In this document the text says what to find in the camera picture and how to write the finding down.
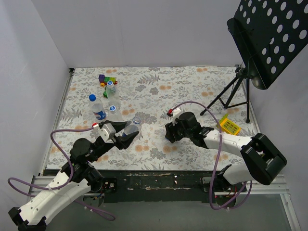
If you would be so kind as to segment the Pepsi bottle blue label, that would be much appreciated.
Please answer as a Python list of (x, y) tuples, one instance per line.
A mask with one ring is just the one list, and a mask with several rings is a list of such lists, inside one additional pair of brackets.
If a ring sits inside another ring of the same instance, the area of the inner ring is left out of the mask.
[(140, 130), (141, 130), (141, 118), (135, 116), (125, 125), (122, 136), (125, 137), (131, 133), (140, 132)]

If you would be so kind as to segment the white bottle cap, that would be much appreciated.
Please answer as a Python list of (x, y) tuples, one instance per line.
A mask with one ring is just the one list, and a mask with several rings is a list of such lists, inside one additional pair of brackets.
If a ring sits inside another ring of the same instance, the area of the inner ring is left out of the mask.
[(115, 110), (116, 110), (116, 107), (115, 107), (114, 105), (111, 105), (111, 106), (109, 107), (109, 110), (110, 110), (110, 111), (115, 111)]

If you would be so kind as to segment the Pocari Sweat labelled bottle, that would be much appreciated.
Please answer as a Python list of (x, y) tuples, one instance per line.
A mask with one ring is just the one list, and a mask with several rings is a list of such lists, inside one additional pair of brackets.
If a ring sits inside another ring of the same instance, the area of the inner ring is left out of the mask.
[(106, 112), (104, 110), (103, 103), (98, 97), (96, 97), (95, 101), (93, 102), (90, 101), (90, 108), (96, 119), (98, 120), (106, 119)]

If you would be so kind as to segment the clear unlabelled plastic bottle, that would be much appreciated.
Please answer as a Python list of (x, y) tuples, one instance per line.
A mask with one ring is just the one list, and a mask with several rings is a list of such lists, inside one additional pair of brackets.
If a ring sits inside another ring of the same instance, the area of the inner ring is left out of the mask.
[(107, 95), (108, 95), (109, 105), (110, 106), (114, 105), (118, 109), (120, 109), (121, 101), (120, 101), (120, 97), (119, 97), (119, 91), (118, 91), (116, 85), (114, 84), (112, 87), (107, 86), (106, 92), (107, 92)]

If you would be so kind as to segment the Pocari Sweat bottle cap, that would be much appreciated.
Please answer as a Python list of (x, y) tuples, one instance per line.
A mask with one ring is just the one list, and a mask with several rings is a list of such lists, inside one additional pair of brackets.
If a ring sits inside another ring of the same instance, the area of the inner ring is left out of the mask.
[(111, 80), (109, 80), (109, 81), (107, 82), (107, 86), (112, 87), (113, 85), (114, 85), (114, 83), (113, 83)]

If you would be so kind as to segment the blue bottle cap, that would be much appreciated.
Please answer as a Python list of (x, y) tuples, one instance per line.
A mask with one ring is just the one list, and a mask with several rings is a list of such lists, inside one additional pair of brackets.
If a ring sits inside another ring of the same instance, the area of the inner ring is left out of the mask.
[(94, 94), (91, 94), (91, 95), (89, 96), (89, 100), (90, 100), (91, 102), (95, 101), (95, 100), (96, 100), (96, 96), (95, 96)]

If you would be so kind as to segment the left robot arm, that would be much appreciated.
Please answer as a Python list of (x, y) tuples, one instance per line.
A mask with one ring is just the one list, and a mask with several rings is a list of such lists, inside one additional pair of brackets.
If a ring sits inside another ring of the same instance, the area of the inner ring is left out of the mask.
[(13, 207), (9, 216), (20, 231), (44, 231), (47, 224), (64, 208), (87, 192), (99, 192), (104, 180), (101, 173), (92, 165), (113, 147), (127, 149), (139, 134), (136, 129), (125, 136), (117, 133), (129, 124), (125, 122), (103, 121), (93, 124), (88, 130), (99, 133), (95, 142), (85, 138), (76, 140), (66, 155), (66, 164), (45, 187), (34, 187), (40, 192), (21, 207)]

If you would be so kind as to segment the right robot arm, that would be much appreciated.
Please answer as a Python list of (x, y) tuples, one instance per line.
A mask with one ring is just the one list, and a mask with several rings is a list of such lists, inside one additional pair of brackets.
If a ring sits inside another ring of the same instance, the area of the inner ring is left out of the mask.
[(171, 143), (183, 138), (205, 149), (221, 150), (242, 157), (244, 163), (227, 165), (213, 180), (213, 187), (219, 191), (229, 191), (236, 184), (255, 180), (270, 185), (287, 160), (269, 138), (258, 133), (253, 137), (220, 133), (211, 127), (203, 127), (194, 113), (170, 110), (167, 114), (172, 122), (166, 124), (165, 138)]

